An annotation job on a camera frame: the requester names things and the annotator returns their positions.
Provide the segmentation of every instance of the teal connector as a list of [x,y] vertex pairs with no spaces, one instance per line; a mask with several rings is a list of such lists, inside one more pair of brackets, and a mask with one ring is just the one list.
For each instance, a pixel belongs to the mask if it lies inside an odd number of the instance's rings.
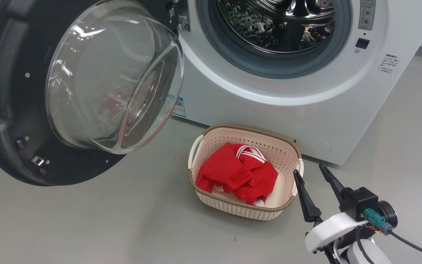
[[388,231],[393,229],[392,225],[385,222],[385,219],[373,209],[369,208],[364,211],[364,219],[382,231],[384,235],[388,235]]

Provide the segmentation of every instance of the laundry basket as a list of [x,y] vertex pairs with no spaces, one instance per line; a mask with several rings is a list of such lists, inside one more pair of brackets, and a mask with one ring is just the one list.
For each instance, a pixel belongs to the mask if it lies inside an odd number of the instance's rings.
[[[201,166],[227,142],[257,147],[266,160],[282,174],[284,188],[280,206],[268,208],[250,205],[219,197],[196,185]],[[298,148],[292,142],[265,132],[230,125],[217,125],[207,129],[193,143],[188,160],[188,178],[202,202],[230,214],[263,221],[275,219],[294,201],[297,195],[293,175],[295,169],[303,176],[304,163]]]

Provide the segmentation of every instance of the front-loading washing machine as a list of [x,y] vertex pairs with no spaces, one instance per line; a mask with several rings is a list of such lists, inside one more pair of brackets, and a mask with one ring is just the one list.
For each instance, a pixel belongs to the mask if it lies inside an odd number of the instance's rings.
[[0,167],[83,182],[172,112],[342,164],[421,41],[422,2],[0,0]]

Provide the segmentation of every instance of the basket rim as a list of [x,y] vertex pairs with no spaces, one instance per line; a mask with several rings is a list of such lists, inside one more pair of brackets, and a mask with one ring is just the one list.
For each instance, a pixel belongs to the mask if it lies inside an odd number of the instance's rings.
[[[290,142],[286,139],[283,139],[282,137],[278,137],[276,135],[273,135],[273,134],[270,134],[270,133],[267,133],[267,132],[263,132],[263,131],[260,131],[260,130],[245,128],[245,127],[240,127],[240,126],[233,126],[233,125],[215,125],[215,126],[211,126],[208,129],[206,129],[203,132],[202,135],[206,136],[206,134],[208,134],[210,131],[218,129],[218,128],[229,128],[229,129],[241,130],[241,131],[246,131],[246,132],[253,132],[253,133],[262,134],[262,135],[265,135],[265,136],[268,136],[268,137],[272,137],[272,138],[277,139],[277,140],[281,140],[281,141],[289,144],[291,147],[294,148],[298,159],[302,158],[302,155],[301,155],[298,147],[296,145],[294,145],[293,142]],[[188,169],[188,181],[190,182],[191,186],[193,187],[193,189],[195,189],[196,192],[199,192],[203,195],[206,195],[207,197],[210,197],[212,199],[217,199],[218,201],[225,202],[225,203],[228,203],[228,204],[232,204],[232,205],[235,205],[235,206],[240,206],[240,207],[244,207],[244,208],[252,209],[252,210],[259,210],[259,211],[263,211],[263,212],[279,212],[279,211],[282,211],[282,210],[286,209],[287,207],[289,207],[289,205],[291,205],[294,202],[294,199],[295,199],[295,195],[292,195],[290,197],[290,199],[285,204],[283,204],[279,207],[274,207],[274,208],[255,206],[253,204],[246,204],[246,203],[237,202],[237,201],[233,201],[233,200],[230,200],[230,199],[218,197],[215,194],[211,194],[209,192],[201,190],[196,185],[196,183],[193,181],[193,178],[192,178],[192,175],[191,175],[191,169]]]

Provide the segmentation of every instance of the gray floor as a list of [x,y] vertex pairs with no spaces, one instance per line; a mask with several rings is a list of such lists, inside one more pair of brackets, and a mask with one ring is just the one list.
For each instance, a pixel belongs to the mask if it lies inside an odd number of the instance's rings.
[[[71,187],[33,187],[0,170],[1,264],[326,263],[308,253],[298,200],[271,222],[202,204],[186,159],[204,129],[171,120],[156,140],[103,175]],[[422,246],[422,57],[416,56],[344,166],[333,173],[365,186],[399,214],[396,232]],[[317,164],[306,186],[326,219],[338,213]],[[393,263],[422,254],[393,237],[375,240]]]

